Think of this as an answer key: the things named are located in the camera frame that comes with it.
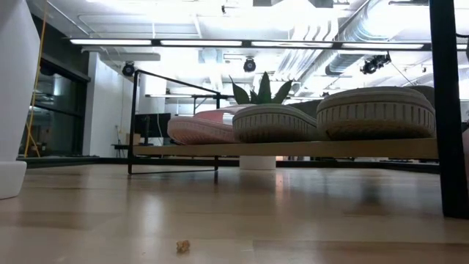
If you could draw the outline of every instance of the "yellow cord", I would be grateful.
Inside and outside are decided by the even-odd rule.
[[[43,16],[43,31],[41,32],[41,39],[40,39],[40,45],[39,45],[39,58],[37,59],[36,81],[34,82],[34,90],[32,91],[31,117],[29,118],[29,125],[26,124],[26,127],[28,128],[28,137],[26,137],[26,148],[24,149],[24,158],[28,158],[29,139],[32,138],[31,127],[32,127],[32,120],[34,119],[34,104],[36,103],[36,89],[37,89],[37,83],[39,82],[41,56],[43,54],[44,33],[45,33],[45,25],[46,25],[45,20],[47,19],[47,6],[48,6],[48,3],[47,3],[47,0],[45,0],[44,1],[44,16]]]
[[[37,148],[36,141],[33,139],[32,135],[31,135],[31,141],[32,141],[32,144],[36,147],[36,154],[37,154],[37,157],[40,158],[40,157],[41,157],[41,154],[39,153],[39,149]]]

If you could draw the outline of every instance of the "track light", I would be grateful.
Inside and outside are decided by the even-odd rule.
[[[376,55],[372,59],[365,60],[365,65],[360,69],[363,74],[373,74],[377,70],[384,67],[384,65],[391,62],[391,56],[387,55]]]
[[[256,70],[256,62],[254,62],[253,58],[247,58],[246,62],[244,62],[244,71],[246,73],[252,73]]]
[[[135,62],[126,62],[122,69],[122,74],[127,77],[132,77],[135,73]]]

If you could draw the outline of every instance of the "potted plant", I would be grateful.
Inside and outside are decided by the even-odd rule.
[[[284,83],[276,95],[272,98],[270,92],[270,79],[269,75],[264,72],[261,83],[259,85],[259,93],[250,90],[248,93],[233,82],[233,95],[237,104],[265,104],[265,103],[278,103],[282,104],[287,98],[288,93],[292,88],[292,81]],[[255,170],[274,170],[276,169],[275,156],[240,156],[240,169],[255,169]]]
[[[238,85],[233,82],[233,95],[237,104],[264,104],[264,103],[279,103],[282,104],[287,98],[288,93],[292,88],[292,81],[284,83],[278,90],[276,96],[272,98],[272,93],[270,92],[270,79],[269,75],[264,72],[262,80],[259,86],[259,94],[256,94],[255,91],[250,90],[251,98],[249,98],[248,93]]]

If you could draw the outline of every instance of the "fluorescent light fixture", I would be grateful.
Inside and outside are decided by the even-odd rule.
[[[239,40],[161,40],[161,45],[181,46],[229,46],[240,47],[243,42]]]
[[[246,56],[242,54],[223,54],[223,59],[245,59]]]
[[[88,2],[103,2],[103,3],[106,3],[106,2],[150,2],[148,0],[86,0]],[[155,2],[166,2],[166,1],[171,1],[171,0],[157,0]]]
[[[152,45],[151,40],[71,39],[76,45]]]
[[[338,54],[365,54],[365,55],[386,55],[388,54],[387,51],[364,51],[364,50],[359,50],[359,51],[352,51],[352,50],[340,50],[337,51]]]
[[[412,44],[412,43],[344,43],[342,48],[362,48],[362,49],[373,49],[373,48],[382,48],[382,49],[421,49],[424,47],[424,44]]]
[[[253,47],[330,48],[332,43],[309,43],[301,41],[253,41]]]
[[[150,95],[152,98],[192,98],[192,95]]]
[[[458,51],[466,51],[468,49],[468,44],[458,44],[457,50]]]
[[[319,99],[324,99],[322,97],[301,97],[301,96],[292,96],[290,99],[292,100],[319,100]]]

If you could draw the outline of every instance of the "window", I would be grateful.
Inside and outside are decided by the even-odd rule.
[[[29,107],[33,114],[31,135],[41,156],[81,155],[83,146],[86,85],[72,81],[41,65],[36,100]],[[19,155],[26,147],[25,126]],[[37,157],[36,147],[29,142],[28,157]]]

